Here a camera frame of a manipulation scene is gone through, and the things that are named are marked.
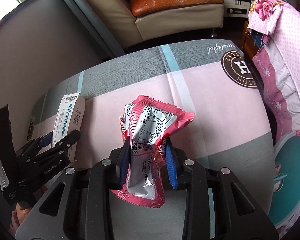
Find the person's left hand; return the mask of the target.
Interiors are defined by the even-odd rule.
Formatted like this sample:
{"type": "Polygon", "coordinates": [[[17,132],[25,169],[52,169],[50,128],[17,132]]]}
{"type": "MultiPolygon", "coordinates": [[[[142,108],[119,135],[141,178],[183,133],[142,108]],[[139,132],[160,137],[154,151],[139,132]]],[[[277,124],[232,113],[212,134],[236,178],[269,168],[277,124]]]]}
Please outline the person's left hand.
{"type": "Polygon", "coordinates": [[[21,223],[25,220],[26,216],[32,210],[31,207],[22,209],[20,205],[16,204],[16,209],[12,212],[11,223],[10,223],[10,233],[11,235],[15,235],[17,229],[21,225],[21,223]]]}

